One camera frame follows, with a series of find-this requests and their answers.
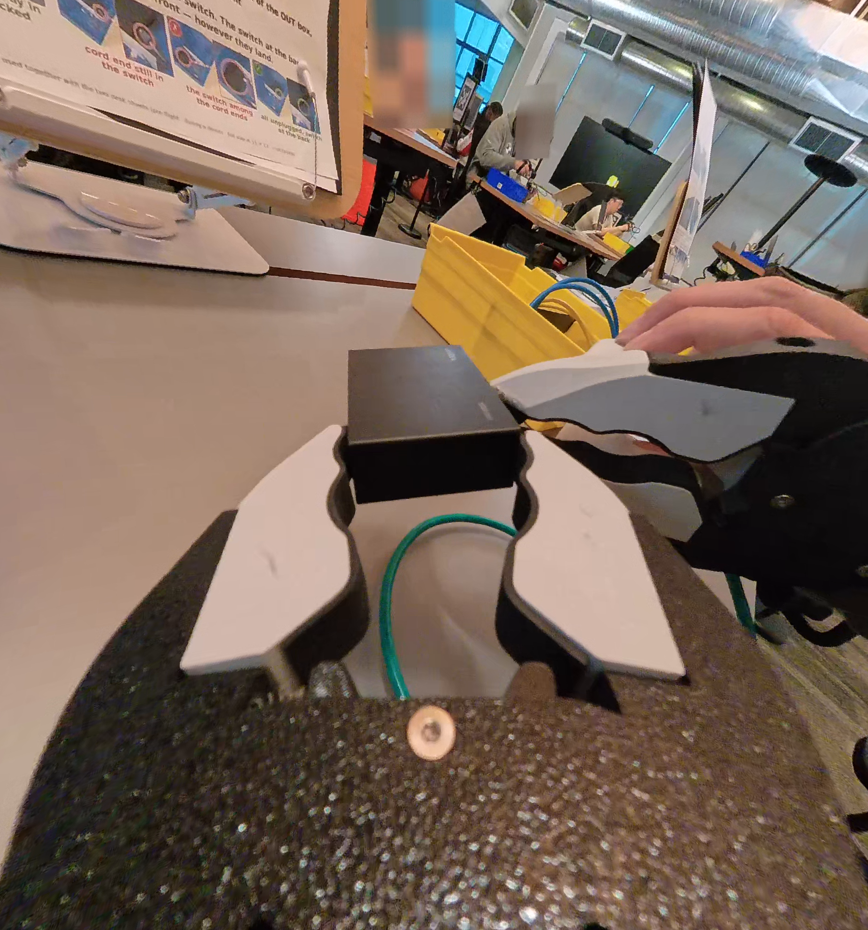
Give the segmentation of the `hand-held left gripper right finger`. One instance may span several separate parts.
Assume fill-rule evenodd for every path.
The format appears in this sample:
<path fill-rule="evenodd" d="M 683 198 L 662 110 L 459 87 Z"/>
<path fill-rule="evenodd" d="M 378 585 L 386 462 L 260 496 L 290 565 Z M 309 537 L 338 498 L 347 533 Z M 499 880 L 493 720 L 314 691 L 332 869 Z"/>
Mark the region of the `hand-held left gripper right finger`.
<path fill-rule="evenodd" d="M 627 507 L 543 434 L 523 433 L 521 447 L 499 645 L 520 666 L 549 668 L 564 698 L 590 699 L 607 672 L 682 681 L 682 655 Z"/>

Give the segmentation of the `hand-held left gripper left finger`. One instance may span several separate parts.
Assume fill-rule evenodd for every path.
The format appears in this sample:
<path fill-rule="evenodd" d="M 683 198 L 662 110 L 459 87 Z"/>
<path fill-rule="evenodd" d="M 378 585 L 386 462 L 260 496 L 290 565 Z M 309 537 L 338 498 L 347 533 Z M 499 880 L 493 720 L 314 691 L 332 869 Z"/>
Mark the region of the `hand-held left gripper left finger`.
<path fill-rule="evenodd" d="M 260 669 L 279 692 L 302 692 L 315 668 L 364 638 L 345 440 L 343 426 L 328 426 L 242 500 L 180 660 L 185 675 Z"/>

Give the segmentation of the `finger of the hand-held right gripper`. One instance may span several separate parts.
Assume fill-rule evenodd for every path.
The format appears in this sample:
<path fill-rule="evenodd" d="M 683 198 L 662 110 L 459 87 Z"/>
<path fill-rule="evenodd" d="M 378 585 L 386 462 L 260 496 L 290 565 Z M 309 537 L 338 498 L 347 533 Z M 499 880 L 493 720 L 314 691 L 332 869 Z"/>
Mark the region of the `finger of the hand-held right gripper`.
<path fill-rule="evenodd" d="M 791 398 L 656 375 L 650 365 L 645 352 L 605 340 L 582 355 L 522 367 L 492 385 L 527 419 L 644 436 L 699 462 L 759 445 L 794 405 Z"/>
<path fill-rule="evenodd" d="M 688 541 L 702 524 L 701 485 L 689 462 L 631 434 L 563 427 L 554 441 L 664 537 Z"/>

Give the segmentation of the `yellow plastic bin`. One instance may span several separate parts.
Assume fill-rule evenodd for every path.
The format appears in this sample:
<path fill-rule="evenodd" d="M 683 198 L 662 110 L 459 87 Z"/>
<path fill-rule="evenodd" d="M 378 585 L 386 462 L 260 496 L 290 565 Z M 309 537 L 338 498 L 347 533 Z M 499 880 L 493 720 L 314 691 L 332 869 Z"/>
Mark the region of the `yellow plastic bin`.
<path fill-rule="evenodd" d="M 523 256 L 429 228 L 414 309 L 487 379 L 535 363 L 582 355 L 641 317 L 660 296 L 586 277 L 557 279 Z"/>

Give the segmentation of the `black network switch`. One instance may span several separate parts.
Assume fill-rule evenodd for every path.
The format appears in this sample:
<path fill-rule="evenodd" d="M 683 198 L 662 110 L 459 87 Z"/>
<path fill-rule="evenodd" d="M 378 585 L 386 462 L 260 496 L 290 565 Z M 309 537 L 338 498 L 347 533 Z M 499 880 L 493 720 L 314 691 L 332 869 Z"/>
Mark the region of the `black network switch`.
<path fill-rule="evenodd" d="M 351 351 L 344 457 L 358 505 L 504 489 L 521 426 L 459 346 Z"/>

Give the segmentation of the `person's right hand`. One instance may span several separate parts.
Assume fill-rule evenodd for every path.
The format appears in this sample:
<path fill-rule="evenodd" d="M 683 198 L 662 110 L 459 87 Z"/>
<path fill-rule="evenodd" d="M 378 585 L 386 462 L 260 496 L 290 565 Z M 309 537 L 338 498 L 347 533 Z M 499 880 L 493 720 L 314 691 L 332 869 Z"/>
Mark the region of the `person's right hand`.
<path fill-rule="evenodd" d="M 712 353 L 781 338 L 842 341 L 868 355 L 868 319 L 781 277 L 675 289 L 616 338 L 627 350 Z"/>

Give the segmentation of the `wooden work table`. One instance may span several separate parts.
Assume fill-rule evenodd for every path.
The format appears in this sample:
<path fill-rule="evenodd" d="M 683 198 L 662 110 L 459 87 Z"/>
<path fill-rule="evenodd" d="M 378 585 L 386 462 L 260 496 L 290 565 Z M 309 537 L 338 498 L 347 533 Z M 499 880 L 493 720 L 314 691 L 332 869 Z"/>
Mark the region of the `wooden work table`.
<path fill-rule="evenodd" d="M 626 255 L 625 250 L 614 248 L 605 241 L 605 236 L 610 235 L 606 230 L 579 231 L 568 227 L 562 222 L 545 216 L 530 203 L 514 201 L 505 192 L 499 191 L 483 179 L 473 180 L 471 186 L 470 192 L 475 194 L 482 192 L 490 198 L 492 203 L 498 205 L 496 221 L 490 225 L 490 220 L 487 219 L 483 227 L 484 230 L 490 231 L 487 241 L 494 245 L 502 245 L 509 229 L 521 225 L 529 230 L 538 230 L 545 237 L 551 236 L 569 242 L 576 248 L 586 250 L 603 261 L 614 262 Z"/>

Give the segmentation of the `black round floor stand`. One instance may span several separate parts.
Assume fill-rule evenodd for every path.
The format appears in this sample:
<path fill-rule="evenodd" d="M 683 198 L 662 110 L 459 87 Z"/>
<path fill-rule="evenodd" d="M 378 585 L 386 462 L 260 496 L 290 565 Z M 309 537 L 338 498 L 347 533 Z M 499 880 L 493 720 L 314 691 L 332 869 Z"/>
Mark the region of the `black round floor stand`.
<path fill-rule="evenodd" d="M 825 155 L 806 155 L 803 165 L 814 178 L 812 185 L 805 192 L 802 192 L 796 202 L 766 231 L 757 243 L 758 250 L 764 249 L 774 241 L 779 231 L 798 214 L 800 209 L 812 198 L 813 194 L 823 186 L 827 185 L 843 190 L 851 189 L 858 182 L 858 178 L 852 169 Z"/>

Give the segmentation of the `orange traffic cone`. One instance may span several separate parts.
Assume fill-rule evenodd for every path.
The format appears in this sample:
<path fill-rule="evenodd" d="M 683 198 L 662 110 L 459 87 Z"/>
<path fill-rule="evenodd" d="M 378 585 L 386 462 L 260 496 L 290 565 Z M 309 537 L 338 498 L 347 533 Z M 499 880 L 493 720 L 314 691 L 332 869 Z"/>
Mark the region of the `orange traffic cone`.
<path fill-rule="evenodd" d="M 342 216 L 347 224 L 359 228 L 364 226 L 372 202 L 376 170 L 376 161 L 374 159 L 366 157 L 362 159 L 358 195 L 347 213 Z"/>

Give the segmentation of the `black wall monitor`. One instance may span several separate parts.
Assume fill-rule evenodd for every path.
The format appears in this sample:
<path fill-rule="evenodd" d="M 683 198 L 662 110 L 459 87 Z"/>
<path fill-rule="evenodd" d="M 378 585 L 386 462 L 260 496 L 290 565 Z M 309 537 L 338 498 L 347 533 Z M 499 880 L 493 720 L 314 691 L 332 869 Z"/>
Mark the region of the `black wall monitor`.
<path fill-rule="evenodd" d="M 671 162 L 609 132 L 603 123 L 583 117 L 549 181 L 562 190 L 579 183 L 588 188 L 615 177 L 626 214 L 635 215 Z"/>

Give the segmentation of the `silver ventilation duct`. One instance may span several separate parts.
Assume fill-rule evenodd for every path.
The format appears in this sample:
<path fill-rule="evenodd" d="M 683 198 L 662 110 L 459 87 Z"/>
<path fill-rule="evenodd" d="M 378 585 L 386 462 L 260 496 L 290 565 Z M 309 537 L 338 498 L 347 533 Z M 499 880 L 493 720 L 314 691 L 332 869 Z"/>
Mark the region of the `silver ventilation duct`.
<path fill-rule="evenodd" d="M 857 137 L 844 161 L 868 188 L 868 2 L 556 2 L 576 36 L 600 24 L 742 92 Z"/>

